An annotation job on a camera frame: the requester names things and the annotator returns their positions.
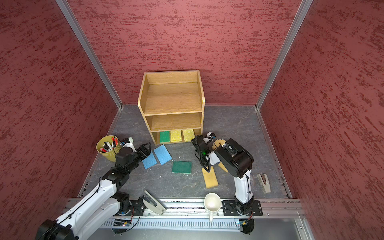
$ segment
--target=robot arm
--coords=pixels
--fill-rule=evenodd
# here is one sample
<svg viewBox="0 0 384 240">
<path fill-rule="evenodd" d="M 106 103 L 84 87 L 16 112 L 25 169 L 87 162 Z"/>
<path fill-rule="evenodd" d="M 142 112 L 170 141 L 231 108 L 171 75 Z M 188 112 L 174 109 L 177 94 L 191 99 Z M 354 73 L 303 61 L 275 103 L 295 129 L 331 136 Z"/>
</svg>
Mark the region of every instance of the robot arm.
<svg viewBox="0 0 384 240">
<path fill-rule="evenodd" d="M 129 173 L 151 153 L 151 144 L 123 147 L 116 154 L 116 163 L 100 178 L 99 184 L 79 203 L 59 216 L 46 220 L 38 229 L 36 240 L 86 240 L 108 218 L 131 210 L 129 195 L 118 190 L 129 179 Z"/>
<path fill-rule="evenodd" d="M 200 158 L 200 163 L 206 170 L 210 170 L 210 165 L 221 162 L 235 181 L 236 209 L 242 214 L 248 214 L 252 209 L 254 197 L 251 191 L 250 174 L 252 169 L 252 155 L 240 146 L 235 140 L 229 139 L 225 144 L 217 146 L 210 151 L 207 146 L 207 139 L 210 136 L 198 135 L 192 139 Z"/>
</svg>

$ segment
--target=white mug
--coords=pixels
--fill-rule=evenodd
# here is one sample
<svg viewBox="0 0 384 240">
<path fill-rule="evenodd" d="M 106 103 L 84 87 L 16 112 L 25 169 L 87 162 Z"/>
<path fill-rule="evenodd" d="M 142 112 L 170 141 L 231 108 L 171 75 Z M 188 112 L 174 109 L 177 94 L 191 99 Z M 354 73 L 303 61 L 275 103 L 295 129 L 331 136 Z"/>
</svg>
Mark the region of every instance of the white mug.
<svg viewBox="0 0 384 240">
<path fill-rule="evenodd" d="M 221 198 L 216 193 L 208 193 L 204 198 L 204 209 L 209 214 L 209 222 L 213 221 L 214 214 L 221 208 Z"/>
</svg>

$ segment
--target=green scouring pad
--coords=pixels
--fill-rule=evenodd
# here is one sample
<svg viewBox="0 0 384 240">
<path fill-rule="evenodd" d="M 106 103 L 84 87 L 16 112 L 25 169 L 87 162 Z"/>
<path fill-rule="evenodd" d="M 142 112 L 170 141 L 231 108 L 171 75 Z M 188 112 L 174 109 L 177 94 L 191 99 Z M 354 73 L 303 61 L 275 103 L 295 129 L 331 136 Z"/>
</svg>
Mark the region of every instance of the green scouring pad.
<svg viewBox="0 0 384 240">
<path fill-rule="evenodd" d="M 160 142 L 159 143 L 164 143 L 164 142 L 170 142 L 169 131 L 160 132 Z"/>
<path fill-rule="evenodd" d="M 192 162 L 173 161 L 172 172 L 191 174 Z"/>
</svg>

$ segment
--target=blue sponge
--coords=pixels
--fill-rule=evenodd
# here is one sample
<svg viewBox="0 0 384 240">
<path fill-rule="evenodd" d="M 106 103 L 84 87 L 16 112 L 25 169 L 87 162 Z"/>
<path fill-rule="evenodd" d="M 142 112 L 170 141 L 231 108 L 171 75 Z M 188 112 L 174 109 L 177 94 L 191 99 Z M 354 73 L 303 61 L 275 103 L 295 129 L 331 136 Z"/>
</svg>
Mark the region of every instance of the blue sponge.
<svg viewBox="0 0 384 240">
<path fill-rule="evenodd" d="M 172 159 L 164 145 L 161 145 L 160 147 L 156 148 L 154 152 L 161 165 Z"/>
<path fill-rule="evenodd" d="M 151 154 L 145 158 L 143 161 L 143 164 L 144 164 L 144 168 L 145 169 L 148 169 L 150 167 L 152 167 L 153 165 L 155 165 L 157 163 L 156 159 L 155 159 L 155 156 L 153 155 L 153 153 L 151 152 Z"/>
</svg>

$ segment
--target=yellow sponge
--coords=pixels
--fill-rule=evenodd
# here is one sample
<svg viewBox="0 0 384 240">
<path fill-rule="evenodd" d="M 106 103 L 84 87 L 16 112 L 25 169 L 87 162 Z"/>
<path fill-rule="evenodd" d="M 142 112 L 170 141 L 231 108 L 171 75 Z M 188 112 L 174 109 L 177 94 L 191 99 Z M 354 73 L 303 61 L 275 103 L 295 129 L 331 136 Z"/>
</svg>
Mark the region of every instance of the yellow sponge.
<svg viewBox="0 0 384 240">
<path fill-rule="evenodd" d="M 186 130 L 183 130 L 183 136 L 184 136 L 184 141 L 191 141 L 192 139 L 195 138 L 195 133 L 193 132 L 193 129 L 186 129 Z"/>
<path fill-rule="evenodd" d="M 206 188 L 211 188 L 211 187 L 217 187 L 218 182 L 216 178 L 216 174 L 214 171 L 214 168 L 211 167 L 211 171 L 207 172 L 203 167 L 201 168 L 201 171 L 203 171 L 203 177 L 205 181 L 205 187 Z"/>
<path fill-rule="evenodd" d="M 181 142 L 181 130 L 172 130 L 170 132 L 170 142 Z"/>
<path fill-rule="evenodd" d="M 224 164 L 223 164 L 222 162 L 220 162 L 220 163 L 218 164 L 218 166 L 219 166 L 221 169 L 223 169 L 225 172 L 228 172 L 228 170 L 224 167 Z"/>
</svg>

